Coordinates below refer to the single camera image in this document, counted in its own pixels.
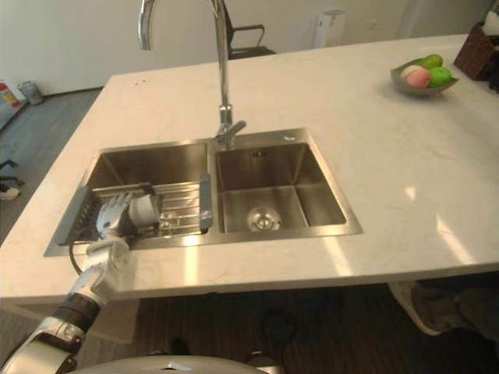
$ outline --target sink drain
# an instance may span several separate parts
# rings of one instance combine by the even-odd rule
[[[251,210],[246,221],[251,231],[274,231],[281,228],[281,217],[278,212],[270,208],[260,207]]]

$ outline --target chrome faucet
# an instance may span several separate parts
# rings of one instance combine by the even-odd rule
[[[220,69],[221,105],[220,127],[215,139],[224,148],[230,148],[234,143],[235,134],[244,129],[244,121],[232,122],[232,105],[228,101],[228,42],[225,23],[225,7],[222,0],[210,0],[213,7],[217,31],[218,64]],[[140,0],[139,8],[139,42],[140,48],[150,50],[150,17],[153,12],[154,0]]]

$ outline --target floor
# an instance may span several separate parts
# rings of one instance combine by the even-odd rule
[[[0,130],[2,130],[23,107],[27,104],[27,100],[19,100],[20,105],[13,107],[7,101],[0,97]]]
[[[2,241],[98,93],[49,98],[0,133],[2,160],[18,162],[15,173],[26,182],[20,198],[1,205]],[[424,335],[384,284],[144,299],[133,342],[88,337],[80,367],[168,350],[174,337],[186,339],[195,355],[244,361],[251,351],[271,349],[260,331],[269,310],[284,313],[296,328],[282,355],[291,374],[499,373],[492,343],[461,330]],[[36,325],[0,310],[0,362]]]
[[[271,351],[260,332],[269,310],[285,313],[296,326],[283,354],[289,374],[499,372],[490,342],[464,330],[428,337],[384,284],[143,300],[134,341],[89,337],[78,357],[80,368],[168,350],[174,337],[184,338],[194,355],[245,361],[251,351]],[[7,312],[0,320],[3,359],[34,324]]]
[[[0,132],[0,161],[12,159],[19,165],[6,166],[1,173],[25,182],[20,197],[0,200],[0,244],[100,92],[58,95],[38,106],[27,105]]]

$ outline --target black chair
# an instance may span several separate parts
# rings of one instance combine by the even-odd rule
[[[2,162],[2,163],[0,164],[0,169],[2,169],[2,168],[3,168],[4,166],[6,166],[6,165],[9,165],[9,166],[10,166],[10,167],[12,167],[12,168],[17,168],[17,164],[16,164],[14,161],[12,161],[12,160],[7,160],[7,161]],[[23,184],[24,184],[24,182],[23,182],[23,181],[21,181],[20,179],[18,179],[18,178],[16,178],[16,177],[2,177],[2,176],[0,175],[0,182],[7,182],[7,181],[14,181],[14,182],[15,182],[15,183],[19,186],[19,187],[20,187],[21,185],[23,185]]]
[[[275,55],[276,52],[260,45],[260,42],[264,38],[265,35],[265,26],[264,25],[250,25],[250,26],[240,26],[234,27],[232,25],[231,17],[228,14],[227,7],[225,6],[225,2],[222,1],[225,12],[225,24],[227,26],[227,43],[228,43],[228,59],[229,60],[237,60],[240,58],[251,58],[251,57],[259,57],[259,56],[267,56],[267,55]],[[234,34],[237,31],[248,31],[248,30],[261,30],[262,34],[260,35],[260,39],[258,43],[254,47],[247,48],[232,48],[232,39],[234,38]]]

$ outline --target metal bowl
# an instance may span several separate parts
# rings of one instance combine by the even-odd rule
[[[435,87],[435,88],[416,88],[413,86],[410,86],[407,84],[406,81],[404,81],[401,77],[400,74],[404,71],[404,69],[410,65],[417,65],[419,62],[420,58],[416,60],[412,60],[410,62],[407,62],[406,64],[399,66],[398,68],[392,69],[391,70],[391,81],[399,90],[400,92],[403,92],[404,94],[412,95],[412,96],[432,96],[432,95],[437,95],[441,92],[444,92],[446,89],[454,86],[459,79],[457,78],[452,78],[452,81],[444,84],[443,86],[440,87]]]

